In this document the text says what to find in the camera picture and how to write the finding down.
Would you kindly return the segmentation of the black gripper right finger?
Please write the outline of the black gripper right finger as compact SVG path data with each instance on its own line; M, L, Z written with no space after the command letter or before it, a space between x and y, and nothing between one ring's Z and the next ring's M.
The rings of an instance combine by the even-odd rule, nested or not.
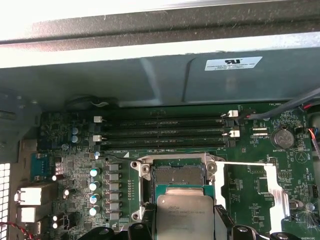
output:
M215 240L283 240L284 233L273 233L264 237L246 225L236 225L222 205L214 206Z

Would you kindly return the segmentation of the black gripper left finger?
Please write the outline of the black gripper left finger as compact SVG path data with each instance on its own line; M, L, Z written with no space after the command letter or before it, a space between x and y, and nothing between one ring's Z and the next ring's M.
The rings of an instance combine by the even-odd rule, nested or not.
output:
M97 240L154 240L156 235L156 209L153 203L147 203L141 222L130 225L127 230L111 233L111 230L99 230Z

